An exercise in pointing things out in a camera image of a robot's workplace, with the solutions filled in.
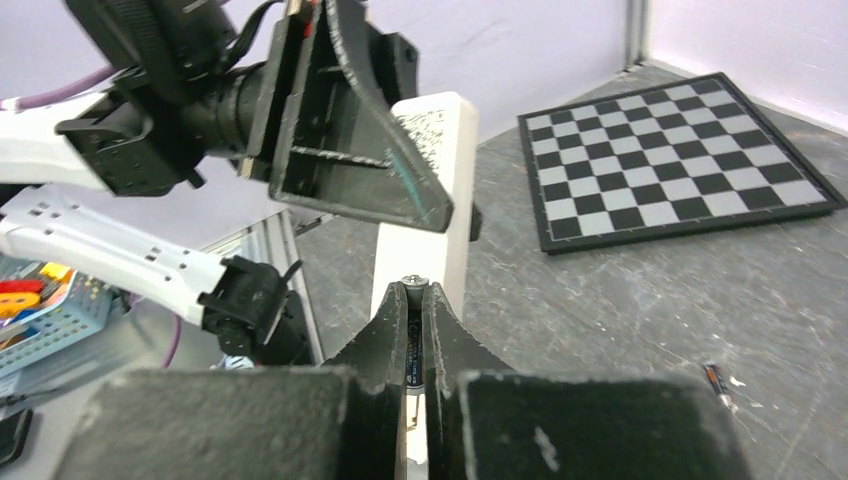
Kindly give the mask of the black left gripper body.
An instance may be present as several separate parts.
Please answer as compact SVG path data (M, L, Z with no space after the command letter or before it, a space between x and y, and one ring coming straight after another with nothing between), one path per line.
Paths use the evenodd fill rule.
M239 174L266 183L400 178L414 144L391 113L418 95L418 50L362 1L304 1L275 26Z

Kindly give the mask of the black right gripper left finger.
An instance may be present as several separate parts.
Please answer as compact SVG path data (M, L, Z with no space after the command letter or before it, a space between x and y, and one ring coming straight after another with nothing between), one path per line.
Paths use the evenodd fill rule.
M85 404L58 479L403 479L407 295L319 367L135 370Z

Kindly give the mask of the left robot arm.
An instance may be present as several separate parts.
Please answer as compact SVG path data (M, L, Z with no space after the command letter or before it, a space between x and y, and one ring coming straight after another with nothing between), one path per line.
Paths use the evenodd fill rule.
M217 1L71 1L115 70L72 118L6 113L1 250L55 261L172 310L263 365L318 358L285 272L174 246L46 196L50 184L161 197L200 187L207 157L278 202L444 232L453 201L392 115L417 94L417 52L360 1L289 1L267 58L242 66L268 5L236 30Z

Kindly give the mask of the white slim remote control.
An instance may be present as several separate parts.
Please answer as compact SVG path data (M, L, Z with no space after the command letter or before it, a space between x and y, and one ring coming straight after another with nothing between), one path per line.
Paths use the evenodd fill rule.
M371 289L375 315L389 284L417 276L441 285L461 316L466 291L479 114L452 91L420 96L391 109L414 144L400 167L401 199L412 208L404 225L379 226Z

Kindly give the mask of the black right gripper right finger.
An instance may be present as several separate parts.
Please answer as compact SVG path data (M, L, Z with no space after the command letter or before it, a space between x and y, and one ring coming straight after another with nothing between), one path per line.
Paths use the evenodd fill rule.
M432 479L748 479L728 409L680 375L528 372L421 302Z

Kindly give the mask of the black silver battery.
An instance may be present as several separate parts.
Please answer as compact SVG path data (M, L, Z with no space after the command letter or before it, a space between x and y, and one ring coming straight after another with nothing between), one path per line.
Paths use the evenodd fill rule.
M408 275L401 279L407 298L407 361L406 385L408 395L420 395L424 392L424 367L422 347L422 304L425 288L429 280L418 275Z

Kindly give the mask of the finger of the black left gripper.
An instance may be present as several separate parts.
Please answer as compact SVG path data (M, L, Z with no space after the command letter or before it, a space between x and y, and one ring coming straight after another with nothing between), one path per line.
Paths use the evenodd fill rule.
M418 50L361 1L315 1L270 155L269 195L371 223L446 231L453 202L392 107L418 94Z

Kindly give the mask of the black grey battery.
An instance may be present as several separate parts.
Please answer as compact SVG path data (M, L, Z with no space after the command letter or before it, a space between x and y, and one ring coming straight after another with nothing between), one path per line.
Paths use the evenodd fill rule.
M712 387L719 401L731 412L734 412L735 405L731 398L729 389L722 378L719 367L715 363L705 363L703 365L703 370L708 383Z

